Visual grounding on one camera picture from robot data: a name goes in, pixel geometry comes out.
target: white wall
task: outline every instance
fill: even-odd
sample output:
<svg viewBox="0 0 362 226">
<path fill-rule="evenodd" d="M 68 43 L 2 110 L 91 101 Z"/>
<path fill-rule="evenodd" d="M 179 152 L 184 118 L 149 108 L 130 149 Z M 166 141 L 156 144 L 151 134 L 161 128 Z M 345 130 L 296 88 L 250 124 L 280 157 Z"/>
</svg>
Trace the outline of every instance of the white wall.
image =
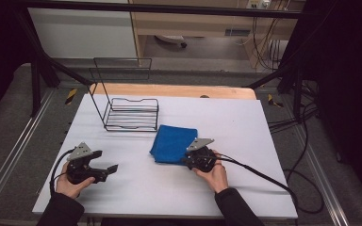
<svg viewBox="0 0 362 226">
<path fill-rule="evenodd" d="M 78 0 L 127 3 L 126 0 Z M 136 57 L 129 12 L 30 8 L 45 52 L 50 57 Z"/>
</svg>

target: human hand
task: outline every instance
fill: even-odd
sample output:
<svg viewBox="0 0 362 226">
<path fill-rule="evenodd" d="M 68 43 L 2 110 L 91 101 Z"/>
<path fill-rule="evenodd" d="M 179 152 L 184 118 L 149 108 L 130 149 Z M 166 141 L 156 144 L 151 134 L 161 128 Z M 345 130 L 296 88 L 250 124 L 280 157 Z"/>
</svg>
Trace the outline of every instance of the human hand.
<svg viewBox="0 0 362 226">
<path fill-rule="evenodd" d="M 216 160 L 214 167 L 210 172 L 202 172 L 196 168 L 193 168 L 192 170 L 196 175 L 204 178 L 214 192 L 220 193 L 228 188 L 227 172 L 225 171 L 225 167 L 222 165 L 221 160 Z"/>
<path fill-rule="evenodd" d="M 93 183 L 95 178 L 90 177 L 78 185 L 73 185 L 67 179 L 67 174 L 66 174 L 67 165 L 69 165 L 69 162 L 66 162 L 63 165 L 63 169 L 61 170 L 61 175 L 58 177 L 58 184 L 57 184 L 56 192 L 61 193 L 65 196 L 68 196 L 72 199 L 75 199 L 75 198 L 77 198 L 77 196 L 79 195 L 79 193 L 81 192 L 82 189 L 86 188 L 87 186 L 89 186 L 90 184 Z"/>
</svg>

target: blue cloth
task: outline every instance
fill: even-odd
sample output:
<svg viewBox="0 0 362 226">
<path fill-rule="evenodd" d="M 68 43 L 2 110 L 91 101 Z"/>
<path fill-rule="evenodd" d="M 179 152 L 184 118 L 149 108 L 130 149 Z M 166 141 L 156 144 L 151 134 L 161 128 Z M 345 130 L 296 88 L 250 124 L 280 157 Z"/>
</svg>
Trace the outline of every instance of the blue cloth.
<svg viewBox="0 0 362 226">
<path fill-rule="evenodd" d="M 160 125 L 150 153 L 157 163 L 185 165 L 181 158 L 197 137 L 196 129 Z"/>
</svg>

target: black jacket sleeve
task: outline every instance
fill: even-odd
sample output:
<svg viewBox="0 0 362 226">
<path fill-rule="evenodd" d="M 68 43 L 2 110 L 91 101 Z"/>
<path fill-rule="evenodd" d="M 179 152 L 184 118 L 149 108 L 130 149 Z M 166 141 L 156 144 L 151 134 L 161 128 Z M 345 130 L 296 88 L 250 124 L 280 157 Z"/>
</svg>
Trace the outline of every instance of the black jacket sleeve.
<svg viewBox="0 0 362 226">
<path fill-rule="evenodd" d="M 214 199 L 228 226 L 264 226 L 236 189 L 227 188 Z"/>
<path fill-rule="evenodd" d="M 55 193 L 37 226 L 74 226 L 84 214 L 84 207 L 63 194 Z"/>
</svg>

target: black wire rack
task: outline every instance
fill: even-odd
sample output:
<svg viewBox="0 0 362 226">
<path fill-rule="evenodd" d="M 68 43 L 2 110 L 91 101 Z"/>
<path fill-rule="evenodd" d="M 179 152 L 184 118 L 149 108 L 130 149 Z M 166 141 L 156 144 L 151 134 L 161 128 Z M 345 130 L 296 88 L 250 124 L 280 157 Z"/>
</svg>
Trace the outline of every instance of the black wire rack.
<svg viewBox="0 0 362 226">
<path fill-rule="evenodd" d="M 90 68 L 94 85 L 89 91 L 104 128 L 113 132 L 156 132 L 159 110 L 157 99 L 110 98 L 105 86 L 117 80 L 149 79 L 152 59 L 95 58 L 94 62 L 96 67 Z M 95 98 L 98 85 L 102 85 L 106 95 L 105 105 L 98 104 Z"/>
</svg>

